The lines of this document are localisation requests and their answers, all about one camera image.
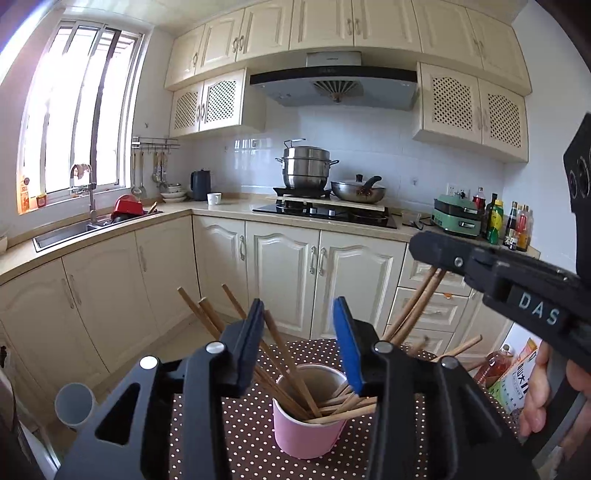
gas stove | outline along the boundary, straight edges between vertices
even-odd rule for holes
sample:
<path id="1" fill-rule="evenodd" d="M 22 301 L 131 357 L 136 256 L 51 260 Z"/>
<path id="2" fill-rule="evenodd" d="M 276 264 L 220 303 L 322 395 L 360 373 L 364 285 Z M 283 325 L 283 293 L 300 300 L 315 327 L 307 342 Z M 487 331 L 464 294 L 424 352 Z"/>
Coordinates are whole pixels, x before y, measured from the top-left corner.
<path id="1" fill-rule="evenodd" d="M 303 218 L 335 220 L 338 222 L 356 223 L 358 225 L 382 226 L 397 228 L 394 218 L 387 207 L 381 210 L 367 209 L 363 204 L 359 206 L 344 206 L 343 202 L 328 202 L 326 199 L 290 200 L 289 197 L 279 197 L 273 205 L 255 208 L 253 212 L 275 213 Z"/>

ceiling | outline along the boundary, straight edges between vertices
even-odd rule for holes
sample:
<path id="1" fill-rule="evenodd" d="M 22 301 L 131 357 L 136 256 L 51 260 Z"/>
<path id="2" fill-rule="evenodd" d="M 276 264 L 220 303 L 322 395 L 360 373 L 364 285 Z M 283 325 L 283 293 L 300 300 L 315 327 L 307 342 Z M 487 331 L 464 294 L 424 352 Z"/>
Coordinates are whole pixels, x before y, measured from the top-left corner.
<path id="1" fill-rule="evenodd" d="M 449 0 L 511 23 L 528 0 Z M 143 20 L 180 35 L 218 14 L 231 12 L 257 0 L 61 0 L 66 7 L 114 12 Z"/>

faucet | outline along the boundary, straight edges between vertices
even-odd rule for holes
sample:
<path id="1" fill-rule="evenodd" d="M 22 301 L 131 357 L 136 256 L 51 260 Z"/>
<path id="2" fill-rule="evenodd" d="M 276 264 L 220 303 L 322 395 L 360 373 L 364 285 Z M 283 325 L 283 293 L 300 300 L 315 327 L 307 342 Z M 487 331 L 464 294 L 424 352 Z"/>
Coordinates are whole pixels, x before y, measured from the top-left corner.
<path id="1" fill-rule="evenodd" d="M 90 165 L 88 165 L 88 163 L 74 164 L 74 165 L 72 165 L 72 168 L 70 169 L 70 178 L 73 179 L 74 176 L 76 176 L 76 177 L 78 177 L 78 179 L 81 179 L 85 172 L 88 172 L 88 174 L 89 174 L 90 183 L 88 185 L 81 186 L 78 189 L 78 191 L 79 192 L 83 192 L 84 190 L 88 191 L 88 194 L 90 196 L 90 206 L 89 206 L 90 222 L 96 223 L 96 203 L 95 203 L 95 194 L 94 194 L 94 191 L 96 188 L 96 182 L 93 181 L 92 167 Z"/>

cabinet door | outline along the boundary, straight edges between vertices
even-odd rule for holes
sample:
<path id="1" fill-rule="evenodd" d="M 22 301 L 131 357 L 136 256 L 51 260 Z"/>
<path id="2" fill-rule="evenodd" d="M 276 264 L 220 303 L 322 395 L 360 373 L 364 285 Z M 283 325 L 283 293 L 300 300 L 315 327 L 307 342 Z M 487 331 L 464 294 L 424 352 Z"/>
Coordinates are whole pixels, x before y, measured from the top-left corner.
<path id="1" fill-rule="evenodd" d="M 170 115 L 171 137 L 182 137 L 199 132 L 202 96 L 203 82 L 174 92 L 173 110 Z"/>
<path id="2" fill-rule="evenodd" d="M 530 76 L 513 27 L 475 10 L 467 11 L 484 69 L 531 91 Z"/>
<path id="3" fill-rule="evenodd" d="M 240 125 L 246 70 L 220 75 L 203 83 L 199 131 Z"/>
<path id="4" fill-rule="evenodd" d="M 67 383 L 93 387 L 108 376 L 76 310 L 60 259 L 0 287 L 0 319 L 49 398 Z"/>
<path id="5" fill-rule="evenodd" d="M 482 143 L 477 78 L 421 64 L 421 84 L 425 130 Z"/>
<path id="6" fill-rule="evenodd" d="M 465 7 L 442 0 L 413 0 L 423 53 L 482 68 Z"/>
<path id="7" fill-rule="evenodd" d="M 503 87 L 478 80 L 482 102 L 482 142 L 508 153 L 518 161 L 528 160 L 525 99 Z"/>
<path id="8" fill-rule="evenodd" d="M 158 338 L 133 232 L 62 260 L 84 326 L 110 372 Z"/>
<path id="9" fill-rule="evenodd" d="M 135 232 L 144 285 L 161 333 L 191 315 L 178 294 L 184 288 L 199 299 L 191 217 L 186 216 Z"/>
<path id="10" fill-rule="evenodd" d="M 295 0 L 290 50 L 352 47 L 351 0 Z"/>
<path id="11" fill-rule="evenodd" d="M 344 233 L 322 232 L 314 296 L 312 338 L 334 338 L 333 301 L 343 296 L 353 317 L 383 332 L 405 244 Z"/>
<path id="12" fill-rule="evenodd" d="M 182 82 L 195 74 L 203 32 L 205 32 L 205 25 L 201 25 L 174 40 L 164 82 L 165 88 Z"/>
<path id="13" fill-rule="evenodd" d="M 457 356 L 462 363 L 484 360 L 486 356 L 501 347 L 513 322 L 482 303 L 482 293 L 470 298 L 464 315 L 454 333 L 449 348 L 455 348 L 475 336 L 482 335 L 482 341 Z"/>
<path id="14" fill-rule="evenodd" d="M 353 0 L 356 47 L 421 51 L 411 0 Z"/>
<path id="15" fill-rule="evenodd" d="M 206 72 L 236 61 L 243 17 L 244 9 L 207 22 L 195 73 Z"/>
<path id="16" fill-rule="evenodd" d="M 193 217 L 193 235 L 201 295 L 216 311 L 238 318 L 222 290 L 228 285 L 242 308 L 248 312 L 246 284 L 246 227 L 242 220 L 205 216 Z"/>
<path id="17" fill-rule="evenodd" d="M 293 0 L 272 0 L 247 7 L 236 61 L 289 50 L 293 8 Z"/>
<path id="18" fill-rule="evenodd" d="M 320 231 L 248 222 L 248 298 L 261 299 L 280 331 L 310 338 Z"/>

drawer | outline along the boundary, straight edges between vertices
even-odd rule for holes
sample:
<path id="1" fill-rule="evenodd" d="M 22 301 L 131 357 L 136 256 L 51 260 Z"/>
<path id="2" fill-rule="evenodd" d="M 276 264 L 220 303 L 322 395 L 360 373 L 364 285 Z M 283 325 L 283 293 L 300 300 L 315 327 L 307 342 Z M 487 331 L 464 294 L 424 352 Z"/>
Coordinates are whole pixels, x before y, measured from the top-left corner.
<path id="1" fill-rule="evenodd" d="M 427 337 L 427 344 L 423 347 L 423 350 L 439 356 L 447 351 L 447 346 L 452 339 L 452 335 L 453 334 L 449 332 L 435 332 L 434 330 L 415 328 L 410 332 L 410 335 L 408 335 L 404 343 L 406 345 L 416 345 L 421 342 L 424 337 Z"/>
<path id="2" fill-rule="evenodd" d="M 413 258 L 407 245 L 398 285 L 406 288 L 419 288 L 425 280 L 429 268 L 431 268 L 430 265 Z M 436 290 L 439 293 L 451 293 L 452 295 L 461 295 L 463 297 L 469 296 L 471 291 L 472 288 L 464 282 L 464 277 L 451 272 L 446 273 Z"/>
<path id="3" fill-rule="evenodd" d="M 392 305 L 392 310 L 390 311 L 388 324 L 393 323 L 394 319 L 400 315 L 402 309 L 414 293 L 415 290 L 410 290 L 409 288 L 398 287 L 396 289 L 394 305 Z M 467 303 L 467 297 L 434 293 L 419 318 L 416 327 L 424 330 L 453 333 L 460 323 L 460 318 L 462 313 L 464 313 Z"/>

